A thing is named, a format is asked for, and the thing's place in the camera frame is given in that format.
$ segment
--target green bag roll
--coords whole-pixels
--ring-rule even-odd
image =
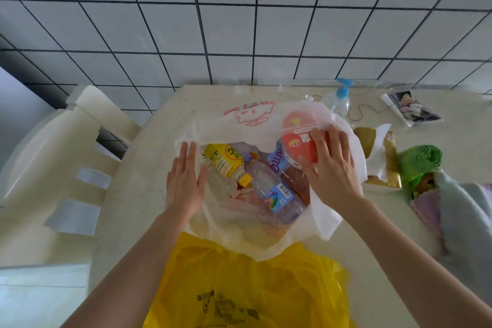
[[[434,145],[415,145],[398,153],[402,183],[408,184],[413,191],[424,174],[441,165],[441,158],[441,150]]]

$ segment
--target left hand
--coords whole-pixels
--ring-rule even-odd
[[[181,145],[180,156],[173,161],[171,171],[167,173],[166,212],[184,216],[187,221],[200,208],[205,194],[208,167],[200,170],[198,179],[195,176],[196,144]]]

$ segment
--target red food package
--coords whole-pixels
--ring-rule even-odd
[[[311,131],[317,126],[313,116],[303,110],[295,110],[287,115],[282,122],[282,151],[286,160],[300,169],[299,156],[304,156],[312,163],[318,162],[316,144]],[[330,145],[330,138],[326,131],[321,130],[326,144]]]

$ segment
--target hand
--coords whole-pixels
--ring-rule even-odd
[[[195,177],[196,144],[191,143],[187,157],[188,144],[181,145],[180,156],[173,161],[171,171],[167,173],[166,212],[184,216],[188,221],[200,208],[205,194],[208,167],[200,170],[198,179]]]
[[[364,196],[354,169],[347,134],[332,125],[328,127],[328,133],[330,151],[318,129],[311,133],[318,153],[318,171],[304,157],[299,158],[299,163],[320,200],[344,217],[353,209],[354,202]]]

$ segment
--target table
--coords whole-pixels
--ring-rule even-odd
[[[195,118],[253,101],[301,100],[334,88],[261,86],[184,86],[147,122],[126,152],[101,209],[89,276],[89,290],[109,272],[163,211],[165,180],[175,157],[174,140]],[[357,120],[360,104],[383,110],[382,90],[351,89],[350,118]],[[419,90],[416,97],[440,114],[442,122],[407,128],[387,109],[376,113],[361,107],[354,126],[393,123],[398,150],[434,144],[443,151],[442,168],[453,178],[492,182],[492,104],[477,94]],[[439,252],[433,234],[409,208],[400,192],[366,194],[409,237],[431,255]],[[308,249],[340,262],[351,274],[348,293],[351,315],[360,328],[416,327],[369,249],[343,222],[328,242],[308,239]]]

